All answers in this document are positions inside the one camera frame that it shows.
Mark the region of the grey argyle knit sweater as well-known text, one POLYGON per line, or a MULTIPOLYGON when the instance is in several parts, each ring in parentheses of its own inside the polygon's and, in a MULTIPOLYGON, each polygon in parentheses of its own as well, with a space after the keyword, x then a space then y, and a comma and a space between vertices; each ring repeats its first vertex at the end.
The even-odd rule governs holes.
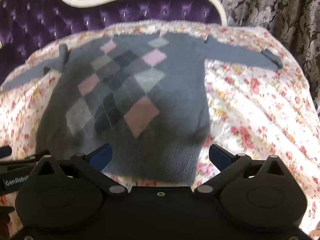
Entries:
POLYGON ((103 37, 79 48, 59 47, 7 82, 12 92, 52 70, 60 78, 36 132, 36 150, 57 159, 112 146, 103 169, 119 176, 189 185, 209 134, 204 62, 280 70, 269 50, 260 52, 166 33, 103 37))

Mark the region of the floral quilted bedspread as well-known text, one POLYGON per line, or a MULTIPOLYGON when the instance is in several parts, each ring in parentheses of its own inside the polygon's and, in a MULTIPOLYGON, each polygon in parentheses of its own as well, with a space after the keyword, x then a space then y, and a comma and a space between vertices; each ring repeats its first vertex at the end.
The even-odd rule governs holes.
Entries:
POLYGON ((242 150, 253 159, 270 154, 281 157, 306 194, 308 207, 301 229, 319 237, 319 118, 309 83, 294 57, 262 27, 221 27, 186 21, 145 20, 114 24, 103 30, 85 31, 54 41, 32 53, 13 70, 10 81, 42 60, 57 55, 58 46, 74 49, 99 37, 122 34, 154 34, 166 31, 240 45, 259 51, 270 49, 284 62, 279 73, 236 64, 207 61, 211 132, 209 141, 232 153, 242 150))

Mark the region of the purple tufted headboard white frame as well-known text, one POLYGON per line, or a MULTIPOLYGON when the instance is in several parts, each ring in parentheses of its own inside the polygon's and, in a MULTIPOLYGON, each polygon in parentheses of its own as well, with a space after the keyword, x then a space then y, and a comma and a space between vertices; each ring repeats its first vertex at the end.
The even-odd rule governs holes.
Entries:
POLYGON ((142 20, 227 25, 219 0, 1 0, 1 80, 53 41, 142 20))

